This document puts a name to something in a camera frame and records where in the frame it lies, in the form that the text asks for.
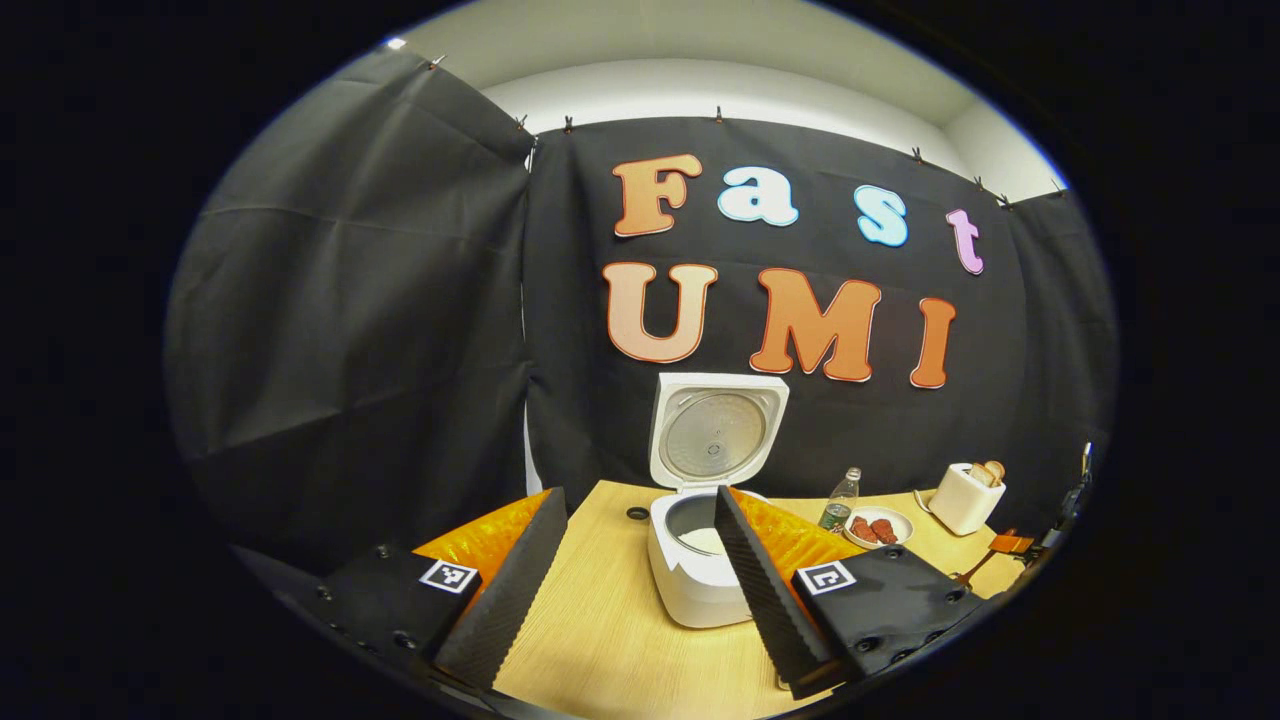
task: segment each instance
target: black curtain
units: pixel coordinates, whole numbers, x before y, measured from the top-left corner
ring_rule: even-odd
[[[703,172],[686,178],[684,206],[663,205],[675,225],[617,237],[623,208],[613,168],[686,152]],[[737,222],[719,211],[727,187],[721,178],[749,165],[786,176],[800,213],[794,224]],[[854,191],[863,184],[902,199],[905,243],[861,236]],[[979,228],[978,275],[957,256],[946,220],[956,209]],[[611,122],[539,136],[524,258],[532,455],[544,482],[564,486],[571,505],[598,478],[654,484],[648,441],[659,372],[754,373],[749,359],[760,350],[768,314],[758,275],[767,268],[804,273],[822,309],[847,279],[876,284],[882,299],[870,332],[870,379],[840,382],[799,366],[781,375],[791,388],[786,418],[768,462],[745,487],[824,496],[858,465],[865,495],[893,493],[936,487],[950,462],[1000,459],[1010,489],[993,523],[1033,530],[1047,527],[1078,475],[1079,438],[1105,441],[1116,389],[1114,372],[1107,374],[1115,368],[1115,316],[1097,249],[1070,200],[1007,210],[954,173],[820,131],[710,118]],[[718,270],[691,356],[645,363],[612,345],[602,269],[614,261],[657,270],[645,327],[658,337],[676,320],[671,266]],[[956,309],[947,382],[938,389],[909,379],[925,297]],[[788,352],[796,357],[794,347]]]
[[[324,575],[525,495],[531,146],[447,70],[383,49],[221,178],[173,282],[165,366],[233,542]]]

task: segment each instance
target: plate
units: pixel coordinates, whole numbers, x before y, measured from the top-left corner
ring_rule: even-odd
[[[854,533],[849,532],[849,528],[854,524],[854,518],[861,518],[867,520],[867,524],[872,524],[876,520],[888,520],[893,525],[893,534],[897,537],[897,544],[904,544],[906,541],[911,539],[911,534],[915,533],[915,525],[911,520],[902,515],[897,510],[890,510],[888,507],[868,506],[868,507],[854,507],[854,514],[850,515],[849,521],[845,523],[844,536],[845,539],[863,547],[867,550],[878,550],[884,547],[882,542],[867,542]]]

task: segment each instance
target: plastic bottle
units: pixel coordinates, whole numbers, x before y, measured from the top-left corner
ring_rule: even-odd
[[[858,502],[858,483],[861,479],[863,471],[858,468],[850,468],[845,471],[845,478],[832,491],[831,498],[827,500],[827,507],[822,511],[822,519],[818,520],[822,529],[838,533],[840,528],[849,523],[849,518],[854,514],[854,505]]]

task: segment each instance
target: bottle label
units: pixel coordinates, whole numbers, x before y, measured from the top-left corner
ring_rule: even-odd
[[[838,502],[831,502],[827,509],[822,512],[822,519],[818,520],[818,527],[824,530],[836,530],[849,520],[852,515],[852,510],[847,505],[841,505]]]

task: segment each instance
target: wooden table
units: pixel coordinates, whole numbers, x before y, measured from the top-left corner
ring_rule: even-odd
[[[556,560],[494,689],[588,719],[765,717],[822,700],[791,700],[754,623],[692,630],[658,597],[646,551],[649,520],[627,518],[668,493],[600,480],[568,521]],[[922,491],[928,502],[934,491]],[[814,520],[826,500],[769,498]],[[910,518],[905,544],[943,573],[965,573],[987,553],[989,528],[957,537],[919,509],[911,493],[859,498]],[[980,597],[1007,589],[1023,565],[997,553],[972,585]]]

